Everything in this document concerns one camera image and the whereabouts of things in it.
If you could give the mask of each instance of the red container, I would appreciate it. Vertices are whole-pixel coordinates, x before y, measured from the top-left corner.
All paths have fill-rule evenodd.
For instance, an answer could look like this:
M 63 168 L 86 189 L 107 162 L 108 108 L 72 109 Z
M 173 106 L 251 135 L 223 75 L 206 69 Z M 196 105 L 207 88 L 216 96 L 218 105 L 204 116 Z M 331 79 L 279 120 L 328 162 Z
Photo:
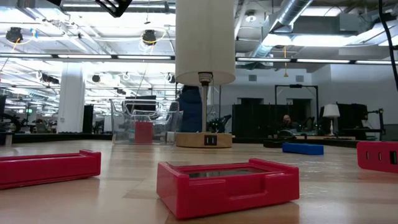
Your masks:
M 100 172 L 100 152 L 0 157 L 0 189 L 83 179 Z
M 360 168 L 398 174 L 397 142 L 359 142 L 356 150 Z
M 260 159 L 205 166 L 160 162 L 156 192 L 178 219 L 232 212 L 299 199 L 299 168 Z
M 136 144 L 152 144 L 154 125 L 151 122 L 136 122 Z

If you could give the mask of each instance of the wooden base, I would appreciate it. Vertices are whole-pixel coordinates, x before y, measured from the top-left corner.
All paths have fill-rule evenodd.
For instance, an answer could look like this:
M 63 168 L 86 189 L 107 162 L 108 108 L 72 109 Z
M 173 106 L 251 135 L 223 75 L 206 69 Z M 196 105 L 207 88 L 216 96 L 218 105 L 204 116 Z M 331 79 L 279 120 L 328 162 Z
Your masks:
M 177 133 L 175 142 L 175 145 L 178 147 L 226 148 L 232 147 L 232 134 Z

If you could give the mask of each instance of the white column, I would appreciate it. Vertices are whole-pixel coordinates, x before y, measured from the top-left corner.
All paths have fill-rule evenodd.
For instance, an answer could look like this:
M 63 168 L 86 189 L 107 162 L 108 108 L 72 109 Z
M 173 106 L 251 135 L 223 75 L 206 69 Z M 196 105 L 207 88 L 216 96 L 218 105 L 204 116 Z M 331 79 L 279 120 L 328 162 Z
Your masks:
M 37 118 L 37 107 L 29 107 L 30 110 L 32 110 L 32 112 L 29 114 L 27 120 L 29 125 L 36 125 L 35 123 L 33 123 L 33 121 L 36 120 Z
M 58 133 L 82 132 L 86 88 L 82 66 L 82 63 L 63 63 Z

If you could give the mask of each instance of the black cable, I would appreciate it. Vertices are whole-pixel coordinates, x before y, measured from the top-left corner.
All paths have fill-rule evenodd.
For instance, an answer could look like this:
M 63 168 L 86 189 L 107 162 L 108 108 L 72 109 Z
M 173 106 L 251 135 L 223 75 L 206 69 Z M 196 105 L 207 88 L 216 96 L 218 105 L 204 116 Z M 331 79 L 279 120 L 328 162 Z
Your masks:
M 397 91 L 398 91 L 397 65 L 396 65 L 396 60 L 395 60 L 395 57 L 394 57 L 394 47 L 392 46 L 391 33 L 390 33 L 390 30 L 389 30 L 389 28 L 387 26 L 386 21 L 383 18 L 383 0 L 379 0 L 379 17 L 380 17 L 381 24 L 383 25 L 384 31 L 386 32 L 387 41 L 388 41 L 388 47 L 389 47 L 389 51 L 390 51 L 392 72 L 394 73 L 394 79 L 396 81 L 396 88 L 397 88 Z

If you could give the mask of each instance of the table surface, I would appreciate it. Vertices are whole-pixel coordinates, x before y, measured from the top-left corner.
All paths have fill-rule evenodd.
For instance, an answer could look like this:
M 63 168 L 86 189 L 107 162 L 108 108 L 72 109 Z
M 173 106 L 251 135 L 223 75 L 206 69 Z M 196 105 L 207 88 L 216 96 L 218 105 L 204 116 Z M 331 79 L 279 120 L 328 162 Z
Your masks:
M 246 162 L 260 158 L 300 168 L 300 199 L 181 223 L 398 223 L 398 174 L 362 170 L 356 150 L 325 146 L 324 156 L 284 154 L 260 144 L 231 149 L 112 146 L 110 141 L 15 144 L 0 156 L 102 152 L 97 178 L 0 190 L 0 223 L 180 223 L 155 192 L 157 163 Z

